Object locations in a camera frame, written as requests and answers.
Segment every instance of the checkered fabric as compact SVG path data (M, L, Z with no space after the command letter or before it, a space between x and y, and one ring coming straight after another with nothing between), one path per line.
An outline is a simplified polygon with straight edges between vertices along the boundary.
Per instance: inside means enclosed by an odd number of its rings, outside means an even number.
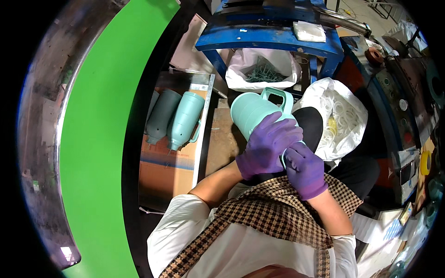
M324 179L331 195L351 217L363 201L334 177L324 174ZM210 225L170 262L160 278L184 275L231 223L314 248L316 277L330 276L328 249L333 247L332 239L319 225L317 212L306 201L299 200L287 176L265 181L238 198L227 199L214 216Z

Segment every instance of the purple glove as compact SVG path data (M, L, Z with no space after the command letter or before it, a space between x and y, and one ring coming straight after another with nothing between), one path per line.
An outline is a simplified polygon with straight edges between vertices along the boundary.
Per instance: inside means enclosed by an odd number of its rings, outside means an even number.
M283 171L279 156L291 144L303 139L303 129L295 126L294 119L275 123L281 115L281 112L274 112L266 116L252 131L244 153L236 157L243 179Z
M324 163L305 144L292 144L285 152L287 178L297 190L300 199L312 199L327 188L324 181Z

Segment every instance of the white long sleeve shirt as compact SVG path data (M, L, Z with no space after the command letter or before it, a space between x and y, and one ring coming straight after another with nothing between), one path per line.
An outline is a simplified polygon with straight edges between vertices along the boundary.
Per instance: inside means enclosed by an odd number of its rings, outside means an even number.
M215 211L195 195L178 195L171 200L164 217L147 239L148 262L154 277L210 224ZM331 278L356 278L355 236L336 236L332 240ZM309 246L232 223L183 277L241 278L269 265L290 267L314 277L314 252Z

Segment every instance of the blue metal table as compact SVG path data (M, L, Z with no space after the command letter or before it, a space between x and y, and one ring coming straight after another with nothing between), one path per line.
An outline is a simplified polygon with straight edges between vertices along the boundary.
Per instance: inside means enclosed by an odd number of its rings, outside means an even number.
M217 12L221 11L222 6L227 2L223 0L218 7ZM326 8L323 1L311 0L315 6ZM301 13L296 13L293 20L298 21ZM316 57L324 57L324 62L319 74L319 78L332 77L338 63L344 57L341 47L340 39L335 28L323 26L326 32L326 42L306 42L297 40L292 27L277 27L277 26L263 26L259 24L252 24L252 16L243 15L250 22L249 24L227 25L227 23L216 20L216 22L209 23L202 35L196 43L196 49L202 51L212 65L216 68L223 79L226 76L227 66L216 51L223 48L269 48L282 49L287 51L297 51L310 54L310 75L311 83L317 80L317 65Z

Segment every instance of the gray plastic bottle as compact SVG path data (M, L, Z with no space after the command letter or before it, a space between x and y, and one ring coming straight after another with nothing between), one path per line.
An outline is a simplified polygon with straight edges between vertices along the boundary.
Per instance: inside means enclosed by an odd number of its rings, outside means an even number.
M184 93L167 130L169 149L176 151L187 142L196 142L201 127L199 115L204 108L204 102L204 98L198 94L192 92ZM198 123L198 127L193 138L190 139L196 123Z
M177 92L170 89L163 90L147 121L148 143L155 145L167 135L168 124L180 101L181 95Z
M159 98L159 93L156 91L153 91L153 95L151 96L150 106L148 107L147 118L145 119L145 133L147 133L148 119L150 119L151 112L153 111L154 105L158 101L158 98Z

